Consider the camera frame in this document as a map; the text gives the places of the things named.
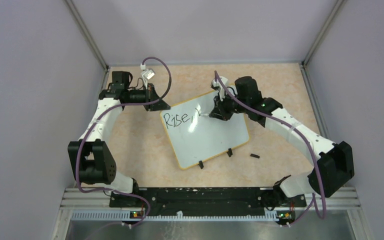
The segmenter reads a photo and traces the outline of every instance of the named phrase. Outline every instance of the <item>small whiteboard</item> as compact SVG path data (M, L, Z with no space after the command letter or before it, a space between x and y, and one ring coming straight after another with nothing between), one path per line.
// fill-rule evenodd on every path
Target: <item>small whiteboard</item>
M230 120L210 118L217 91L178 103L160 113L179 167L183 170L204 162L250 140L244 114Z

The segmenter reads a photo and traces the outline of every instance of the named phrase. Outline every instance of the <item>gray wall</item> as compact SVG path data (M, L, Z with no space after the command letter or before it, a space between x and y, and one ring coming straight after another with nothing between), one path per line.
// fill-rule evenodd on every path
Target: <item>gray wall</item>
M353 147L352 184L384 239L384 1L348 1L309 69L330 134Z
M103 70L62 0L0 0L0 239L49 239Z
M74 0L110 65L304 59L336 0Z

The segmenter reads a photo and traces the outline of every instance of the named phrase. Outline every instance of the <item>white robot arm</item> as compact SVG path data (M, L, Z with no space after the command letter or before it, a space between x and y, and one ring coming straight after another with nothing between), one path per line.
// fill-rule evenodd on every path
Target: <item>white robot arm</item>
M71 168L73 175L76 176L76 161L81 141L85 138L90 128L94 126L87 136L81 151L79 164L79 181L81 183L95 184L100 187L118 190L122 193L132 193L134 186L137 186L133 178L117 171L116 162L106 143L110 138L117 117L123 112L124 107L119 107L120 104L149 103L159 98L154 85L148 83L148 79L151 78L149 75L148 73L146 87L135 89L134 87L129 87L133 78L129 72L112 72L112 83L109 84L108 89L104 89L99 94L96 112L88 128L78 141L71 141L68 145ZM147 111L170 109L170 106L163 100L145 105L144 107ZM104 112L106 114L98 120L99 116Z
M226 86L227 79L224 77L220 77L220 79L223 85ZM235 86L237 90L235 98L237 100L251 109L280 119L291 127L277 120L256 114L239 105L229 94L220 91L222 87L215 80L212 81L211 87L218 90L219 94L214 98L214 109L209 114L209 117L228 121L235 113L247 114L252 121L258 122L263 127L285 138L313 164L312 155L307 144L294 129L301 132L309 142L311 150L316 157L326 197L330 197L354 176L353 154L349 144L344 141L336 144L320 136L289 114L282 104L270 97L263 98L258 90L257 82L252 77L240 77L235 81ZM286 198L292 198L301 194L320 194L319 183L314 169L311 172L286 176L276 182L273 189L279 191L280 195Z

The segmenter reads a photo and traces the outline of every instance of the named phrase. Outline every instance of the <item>black mounting base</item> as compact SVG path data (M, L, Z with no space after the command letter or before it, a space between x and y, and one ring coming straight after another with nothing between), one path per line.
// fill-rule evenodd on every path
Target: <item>black mounting base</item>
M272 189L260 187L148 187L139 188L135 194L145 198L151 205L149 216L262 216ZM276 207L305 207L302 195L287 198ZM111 208L141 208L138 198L111 194Z

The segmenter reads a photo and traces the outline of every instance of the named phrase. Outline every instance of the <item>table surface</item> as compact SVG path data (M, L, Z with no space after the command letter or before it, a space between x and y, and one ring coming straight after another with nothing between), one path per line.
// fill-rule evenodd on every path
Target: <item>table surface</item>
M164 100L174 105L211 91L214 70L233 83L237 78L252 76L263 97L283 104L294 117L319 132L310 99L297 63L276 64L208 64L170 65L171 89ZM163 66L151 66L151 79L161 96L166 90L168 74ZM132 86L140 77L139 66L112 67L111 71L133 74ZM108 83L112 81L111 73ZM147 112L142 106L127 106L118 116L109 140L109 149L117 170L137 180L140 187L264 187L272 186L287 175L310 171L313 167L292 145L246 117L250 141L204 163L179 168L160 112Z

